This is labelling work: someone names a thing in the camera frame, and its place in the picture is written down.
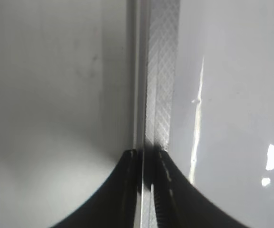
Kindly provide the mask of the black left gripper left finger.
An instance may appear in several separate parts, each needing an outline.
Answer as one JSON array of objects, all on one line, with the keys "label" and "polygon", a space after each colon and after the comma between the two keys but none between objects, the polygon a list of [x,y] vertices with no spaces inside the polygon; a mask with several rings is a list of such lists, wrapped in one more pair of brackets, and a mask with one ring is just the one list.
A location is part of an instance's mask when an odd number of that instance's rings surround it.
[{"label": "black left gripper left finger", "polygon": [[139,158],[136,150],[124,151],[100,188],[54,227],[132,228],[137,202]]}]

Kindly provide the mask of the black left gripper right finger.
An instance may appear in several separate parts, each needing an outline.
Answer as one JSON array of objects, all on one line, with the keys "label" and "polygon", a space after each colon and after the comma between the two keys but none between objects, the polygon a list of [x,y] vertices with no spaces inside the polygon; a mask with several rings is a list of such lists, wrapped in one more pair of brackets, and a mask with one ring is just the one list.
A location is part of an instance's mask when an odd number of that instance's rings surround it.
[{"label": "black left gripper right finger", "polygon": [[201,152],[191,162],[153,153],[153,188],[160,228],[274,228],[274,170],[266,151],[248,156]]}]

